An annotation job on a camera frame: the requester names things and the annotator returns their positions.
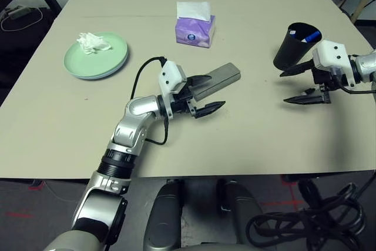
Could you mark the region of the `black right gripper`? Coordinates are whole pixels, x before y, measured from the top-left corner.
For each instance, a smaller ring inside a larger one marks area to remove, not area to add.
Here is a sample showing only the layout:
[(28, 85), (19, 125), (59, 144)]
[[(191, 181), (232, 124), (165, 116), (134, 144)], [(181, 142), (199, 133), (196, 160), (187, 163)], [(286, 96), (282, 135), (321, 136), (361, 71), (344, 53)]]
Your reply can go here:
[[(280, 74), (280, 77), (299, 75), (313, 67), (314, 61), (309, 60), (289, 67)], [(330, 92), (340, 89), (340, 85), (344, 86), (343, 77), (341, 75), (333, 75), (329, 71), (322, 71), (317, 68), (313, 68), (313, 79), (314, 83), (319, 86), (319, 95), (293, 96), (283, 101), (297, 105), (330, 104)]]

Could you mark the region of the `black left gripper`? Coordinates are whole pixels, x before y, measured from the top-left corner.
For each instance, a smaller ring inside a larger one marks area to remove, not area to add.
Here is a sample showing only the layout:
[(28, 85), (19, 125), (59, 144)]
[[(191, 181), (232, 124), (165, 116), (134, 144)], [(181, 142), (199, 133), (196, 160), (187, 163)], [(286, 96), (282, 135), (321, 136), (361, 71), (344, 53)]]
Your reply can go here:
[[(210, 75), (194, 75), (187, 78), (188, 86), (199, 86), (211, 80)], [(196, 119), (211, 115), (220, 109), (226, 102), (217, 101), (206, 104), (203, 108), (196, 109), (193, 105), (193, 94), (188, 86), (184, 86), (179, 93), (173, 94), (173, 113), (189, 113)]]

